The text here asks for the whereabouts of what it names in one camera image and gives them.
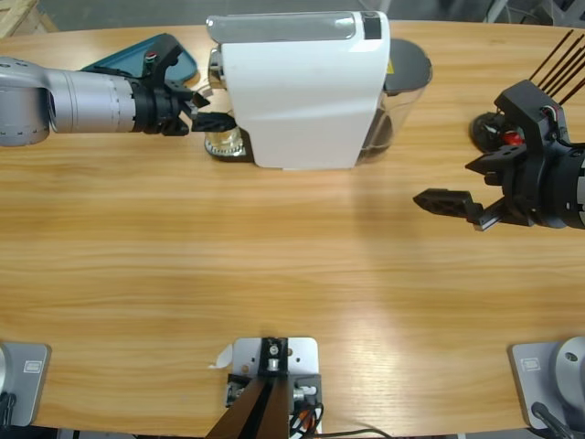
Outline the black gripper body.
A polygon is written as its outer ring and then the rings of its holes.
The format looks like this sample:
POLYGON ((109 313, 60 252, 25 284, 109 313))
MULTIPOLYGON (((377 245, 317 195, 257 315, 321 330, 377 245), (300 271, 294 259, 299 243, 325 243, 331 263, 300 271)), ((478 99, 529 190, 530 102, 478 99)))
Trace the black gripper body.
POLYGON ((180 114, 190 115, 195 109, 195 93, 176 81, 153 84, 147 80, 131 80, 135 106, 134 133, 185 136, 190 127, 180 114))
POLYGON ((503 184, 487 184, 500 186, 503 196, 484 208, 484 214, 474 228, 485 231, 498 222, 527 227, 543 225, 541 189, 548 164, 546 154, 526 154, 526 161, 513 176, 505 177, 503 184))

